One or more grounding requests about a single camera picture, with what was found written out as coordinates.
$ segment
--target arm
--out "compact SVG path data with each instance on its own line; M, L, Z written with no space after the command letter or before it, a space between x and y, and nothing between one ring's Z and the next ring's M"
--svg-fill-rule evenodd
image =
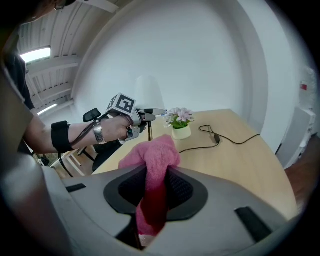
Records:
M32 109L34 117L27 127L24 140L27 145L38 154L56 153L51 140L51 127L47 127L35 109ZM71 124L69 128L69 142L73 142L78 135L89 125L89 123ZM127 127L130 123L122 116L112 119L103 119L101 121L102 133L106 142L112 142L117 139L125 139L127 136ZM94 131L91 130L81 141L74 145L73 149L79 149L86 146L97 144Z

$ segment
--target pink cloth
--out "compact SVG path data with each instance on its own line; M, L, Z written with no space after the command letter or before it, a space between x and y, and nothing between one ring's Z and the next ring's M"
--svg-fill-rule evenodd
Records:
M147 174L144 197L136 208L139 235L156 236L167 218L167 190L165 176L168 166L180 164L180 154L169 135L136 145L119 162L119 168L146 163Z

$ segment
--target flower pot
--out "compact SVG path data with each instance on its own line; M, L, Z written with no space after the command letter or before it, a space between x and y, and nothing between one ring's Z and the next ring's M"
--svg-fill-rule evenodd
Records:
M172 128L172 137L177 141L184 140L186 138L189 138L190 136L191 136L191 129L189 125L181 129Z

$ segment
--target hand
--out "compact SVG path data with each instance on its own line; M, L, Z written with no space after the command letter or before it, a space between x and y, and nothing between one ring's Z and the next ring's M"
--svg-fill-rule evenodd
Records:
M102 134L106 142L115 140L125 140L127 138L127 128L130 126L129 119L124 116L117 116L101 121Z

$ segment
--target ceiling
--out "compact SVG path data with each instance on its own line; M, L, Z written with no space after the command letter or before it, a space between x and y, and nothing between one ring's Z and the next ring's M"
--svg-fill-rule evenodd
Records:
M51 47L49 58L26 66L26 84L38 112L71 100L78 67L90 44L116 12L131 1L78 0L21 26L17 45L20 54Z

